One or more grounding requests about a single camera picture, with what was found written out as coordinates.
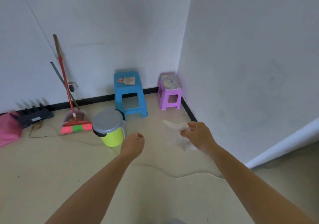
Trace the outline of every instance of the forearm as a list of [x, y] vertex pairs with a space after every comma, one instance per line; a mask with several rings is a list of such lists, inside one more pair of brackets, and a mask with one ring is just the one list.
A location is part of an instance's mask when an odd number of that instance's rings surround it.
[[255, 223], [315, 223], [215, 142], [206, 152]]
[[101, 223], [130, 162], [121, 155], [114, 158], [70, 196], [46, 224]]

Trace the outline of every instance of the person's right arm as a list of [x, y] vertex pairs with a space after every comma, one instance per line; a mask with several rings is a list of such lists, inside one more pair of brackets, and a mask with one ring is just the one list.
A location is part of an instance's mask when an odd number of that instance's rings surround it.
[[229, 186], [256, 224], [315, 222], [273, 187], [219, 146], [202, 122], [189, 122], [191, 131], [182, 131], [193, 145], [215, 162]]

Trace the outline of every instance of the pink bag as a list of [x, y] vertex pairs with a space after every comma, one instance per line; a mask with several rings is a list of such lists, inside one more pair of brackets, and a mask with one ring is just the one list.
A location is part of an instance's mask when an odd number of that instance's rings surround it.
[[21, 133], [22, 127], [9, 113], [0, 115], [0, 147], [18, 140]]

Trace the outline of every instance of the white plastic bag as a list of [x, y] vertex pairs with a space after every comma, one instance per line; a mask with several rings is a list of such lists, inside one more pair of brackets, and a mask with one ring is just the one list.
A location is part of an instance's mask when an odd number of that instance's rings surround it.
[[190, 128], [187, 125], [187, 123], [175, 125], [166, 120], [164, 120], [163, 122], [167, 126], [165, 136], [167, 137], [168, 146], [178, 146], [181, 147], [184, 151], [186, 151], [186, 149], [197, 149], [186, 137], [182, 137], [180, 135], [180, 132], [183, 130], [190, 131]]

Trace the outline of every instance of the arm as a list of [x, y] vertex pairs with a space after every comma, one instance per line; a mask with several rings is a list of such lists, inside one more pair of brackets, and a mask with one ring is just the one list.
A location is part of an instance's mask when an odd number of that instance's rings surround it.
[[141, 133], [128, 135], [120, 154], [71, 195], [46, 224], [101, 223], [125, 170], [141, 154], [144, 142]]
[[189, 127], [191, 131], [182, 131], [181, 136], [210, 156], [256, 224], [315, 223], [219, 146], [204, 123], [190, 122]]

